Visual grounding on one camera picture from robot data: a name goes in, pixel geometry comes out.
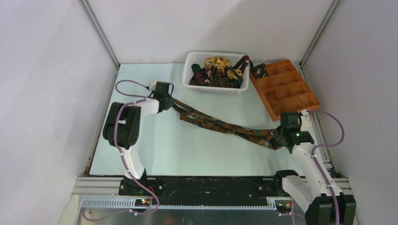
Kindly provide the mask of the dark floral patterned tie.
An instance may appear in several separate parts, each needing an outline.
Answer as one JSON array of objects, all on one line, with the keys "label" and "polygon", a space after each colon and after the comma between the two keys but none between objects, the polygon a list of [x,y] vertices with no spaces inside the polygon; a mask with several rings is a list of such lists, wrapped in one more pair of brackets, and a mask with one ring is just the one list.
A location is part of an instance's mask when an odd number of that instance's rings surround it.
[{"label": "dark floral patterned tie", "polygon": [[272,136],[272,133],[275,131],[275,129],[252,129],[230,124],[202,113],[178,100],[173,105],[173,109],[180,114],[180,120],[193,124],[199,128],[204,128],[227,135],[238,136],[251,143],[272,150],[278,150],[283,147],[283,145]]}]

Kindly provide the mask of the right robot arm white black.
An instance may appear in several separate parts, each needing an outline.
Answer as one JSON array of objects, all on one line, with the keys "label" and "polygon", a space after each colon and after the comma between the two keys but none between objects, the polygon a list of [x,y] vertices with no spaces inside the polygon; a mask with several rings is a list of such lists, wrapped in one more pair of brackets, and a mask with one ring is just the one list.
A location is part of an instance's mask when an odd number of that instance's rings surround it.
[{"label": "right robot arm white black", "polygon": [[307,184],[294,170],[277,171],[273,177],[273,190],[279,196],[287,194],[305,212],[308,225],[352,225],[356,214],[353,195],[344,194],[326,169],[307,131],[312,127],[308,110],[283,112],[280,126],[273,137],[288,149],[304,172]]}]

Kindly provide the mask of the white plastic mesh basket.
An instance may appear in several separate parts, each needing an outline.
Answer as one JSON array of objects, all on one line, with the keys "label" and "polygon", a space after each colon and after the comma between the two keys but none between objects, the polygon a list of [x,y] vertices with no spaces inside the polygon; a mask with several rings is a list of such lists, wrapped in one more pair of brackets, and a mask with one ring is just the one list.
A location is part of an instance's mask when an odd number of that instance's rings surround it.
[{"label": "white plastic mesh basket", "polygon": [[189,85],[189,80],[193,75],[191,65],[192,64],[199,64],[201,68],[204,68],[204,61],[207,58],[212,57],[225,57],[230,60],[232,67],[243,57],[243,54],[236,54],[236,53],[222,53],[222,52],[198,52],[193,51],[188,53],[184,71],[183,71],[183,78],[182,83],[185,87],[192,89],[193,91],[200,92],[200,93],[216,93],[216,94],[228,94],[228,95],[237,95],[240,92],[246,90],[248,88],[249,83],[249,73],[250,68],[247,67],[243,73],[243,82],[239,89],[234,88],[219,88],[219,87],[205,87],[205,86],[193,86]]}]

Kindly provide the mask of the orange compartment tray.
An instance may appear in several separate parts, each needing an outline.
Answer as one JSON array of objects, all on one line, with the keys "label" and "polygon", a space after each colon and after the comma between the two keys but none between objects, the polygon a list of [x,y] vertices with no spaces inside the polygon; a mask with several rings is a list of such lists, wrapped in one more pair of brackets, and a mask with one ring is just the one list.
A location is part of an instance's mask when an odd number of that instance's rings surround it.
[{"label": "orange compartment tray", "polygon": [[266,64],[269,76],[250,79],[272,121],[280,120],[282,112],[316,110],[320,101],[290,60]]}]

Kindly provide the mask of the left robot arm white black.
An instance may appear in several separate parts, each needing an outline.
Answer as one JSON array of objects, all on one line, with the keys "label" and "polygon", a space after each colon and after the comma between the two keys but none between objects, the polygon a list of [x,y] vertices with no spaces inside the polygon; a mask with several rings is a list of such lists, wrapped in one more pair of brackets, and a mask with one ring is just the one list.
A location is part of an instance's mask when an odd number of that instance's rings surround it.
[{"label": "left robot arm white black", "polygon": [[[122,82],[140,85],[150,91],[150,94],[138,96],[123,93],[118,89],[118,85]],[[115,89],[122,95],[140,99],[129,103],[113,102],[102,135],[111,146],[118,150],[124,167],[124,176],[132,179],[130,189],[137,195],[143,195],[148,191],[148,182],[141,178],[145,173],[145,168],[137,150],[142,120],[146,116],[166,111],[175,104],[176,100],[172,97],[174,84],[153,80],[148,85],[143,85],[133,80],[121,80],[116,83]]]}]

